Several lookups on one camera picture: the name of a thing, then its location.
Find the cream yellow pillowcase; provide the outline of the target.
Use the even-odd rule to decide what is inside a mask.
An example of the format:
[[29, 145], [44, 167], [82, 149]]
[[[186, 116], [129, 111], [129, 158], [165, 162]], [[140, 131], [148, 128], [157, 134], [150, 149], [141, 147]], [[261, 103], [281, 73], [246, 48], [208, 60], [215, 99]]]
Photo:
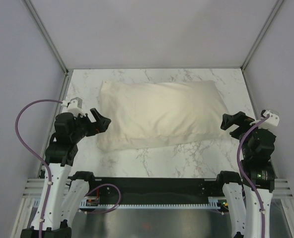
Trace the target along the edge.
[[227, 112], [213, 81], [126, 84], [105, 81], [100, 109], [111, 119], [98, 135], [104, 152], [166, 147], [225, 138], [222, 116]]

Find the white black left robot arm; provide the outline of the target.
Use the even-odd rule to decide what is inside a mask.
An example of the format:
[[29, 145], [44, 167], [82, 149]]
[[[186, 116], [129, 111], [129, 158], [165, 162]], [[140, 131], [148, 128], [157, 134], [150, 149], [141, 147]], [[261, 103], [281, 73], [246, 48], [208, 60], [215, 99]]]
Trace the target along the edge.
[[78, 172], [72, 177], [68, 193], [66, 182], [78, 152], [77, 144], [84, 137], [95, 136], [107, 130], [111, 119], [97, 109], [90, 109], [91, 121], [81, 109], [69, 109], [56, 116], [54, 133], [42, 163], [45, 178], [40, 203], [29, 228], [21, 232], [22, 238], [70, 238], [71, 223], [85, 195], [93, 195], [97, 184], [92, 172]]

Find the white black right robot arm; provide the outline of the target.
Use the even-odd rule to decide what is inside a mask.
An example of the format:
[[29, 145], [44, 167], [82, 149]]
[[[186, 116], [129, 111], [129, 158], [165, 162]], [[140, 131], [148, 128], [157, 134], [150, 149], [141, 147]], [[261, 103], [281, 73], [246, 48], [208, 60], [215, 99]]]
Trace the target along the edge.
[[237, 128], [229, 134], [239, 141], [236, 161], [239, 172], [221, 171], [215, 190], [226, 198], [233, 238], [268, 238], [270, 207], [275, 189], [271, 155], [276, 136], [269, 130], [278, 126], [278, 114], [263, 110], [255, 120], [244, 112], [223, 114], [221, 129]]

